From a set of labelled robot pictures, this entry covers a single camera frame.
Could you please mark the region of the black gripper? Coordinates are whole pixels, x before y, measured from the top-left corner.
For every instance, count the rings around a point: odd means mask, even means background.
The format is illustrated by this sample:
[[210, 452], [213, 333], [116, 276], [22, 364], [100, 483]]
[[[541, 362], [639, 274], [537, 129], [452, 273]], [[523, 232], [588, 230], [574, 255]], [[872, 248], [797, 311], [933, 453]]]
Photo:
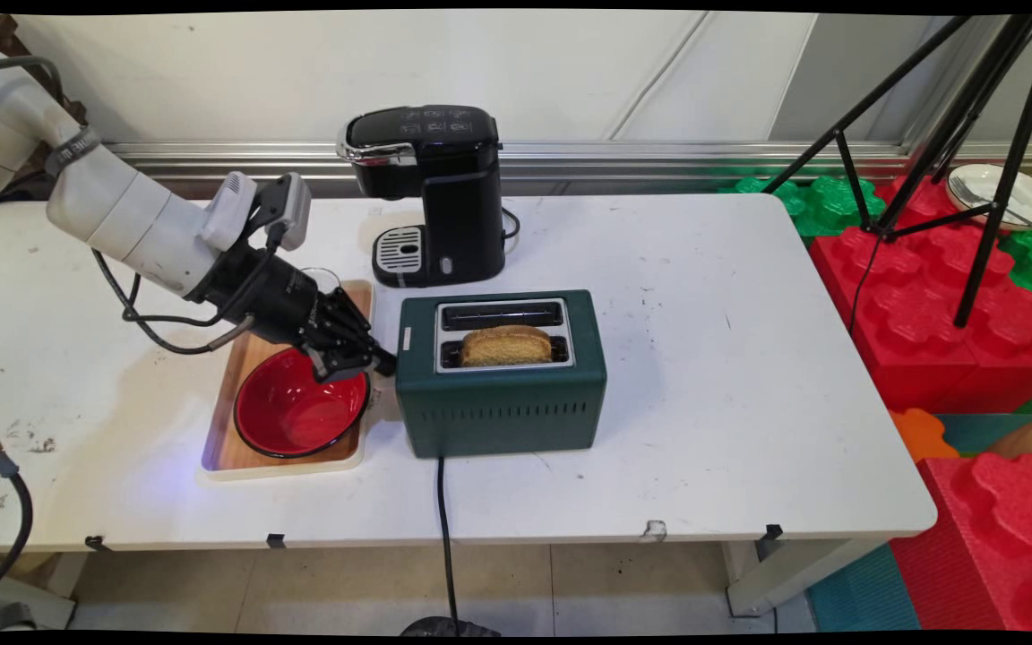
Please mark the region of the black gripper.
[[234, 325], [253, 315], [251, 333], [270, 343], [305, 347], [316, 383], [369, 370], [396, 374], [397, 356], [373, 338], [368, 319], [347, 291], [321, 291], [307, 273], [266, 250], [235, 245], [223, 253], [198, 282], [196, 301], [217, 307]]

